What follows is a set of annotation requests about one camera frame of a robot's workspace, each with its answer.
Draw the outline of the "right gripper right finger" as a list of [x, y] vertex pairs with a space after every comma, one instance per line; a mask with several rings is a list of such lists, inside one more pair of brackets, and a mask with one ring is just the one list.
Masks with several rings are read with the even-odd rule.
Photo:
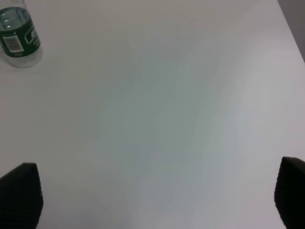
[[274, 202], [287, 229], [305, 227], [305, 162], [296, 157], [281, 160]]

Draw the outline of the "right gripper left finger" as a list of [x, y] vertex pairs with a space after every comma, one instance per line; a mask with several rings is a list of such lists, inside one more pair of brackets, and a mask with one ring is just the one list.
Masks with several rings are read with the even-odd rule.
[[0, 227], [35, 229], [43, 209], [37, 165], [22, 163], [0, 178]]

